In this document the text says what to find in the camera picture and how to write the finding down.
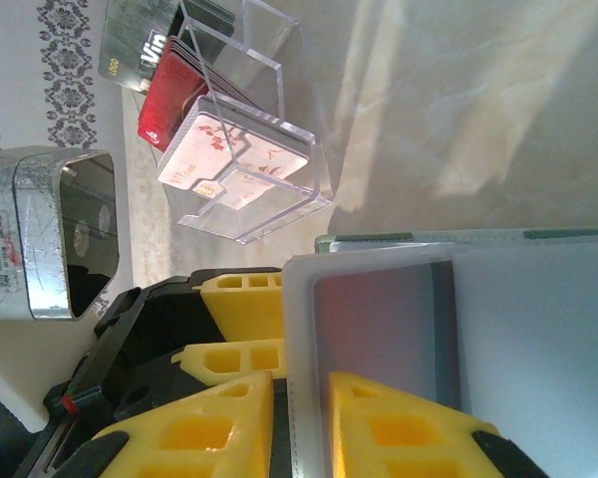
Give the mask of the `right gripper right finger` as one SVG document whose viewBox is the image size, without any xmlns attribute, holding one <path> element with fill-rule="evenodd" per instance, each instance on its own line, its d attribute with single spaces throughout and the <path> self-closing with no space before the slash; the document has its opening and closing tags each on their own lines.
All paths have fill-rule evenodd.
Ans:
<svg viewBox="0 0 598 478">
<path fill-rule="evenodd" d="M 487 422 L 348 372 L 329 374 L 335 477 L 544 477 Z"/>
</svg>

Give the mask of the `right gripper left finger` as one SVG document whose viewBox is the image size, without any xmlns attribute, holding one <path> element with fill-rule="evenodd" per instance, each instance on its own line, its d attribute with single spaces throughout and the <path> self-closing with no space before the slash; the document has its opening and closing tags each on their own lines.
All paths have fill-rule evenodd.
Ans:
<svg viewBox="0 0 598 478">
<path fill-rule="evenodd" d="M 268 371 L 214 386 L 99 432 L 71 477 L 267 477 L 274 386 Z"/>
</svg>

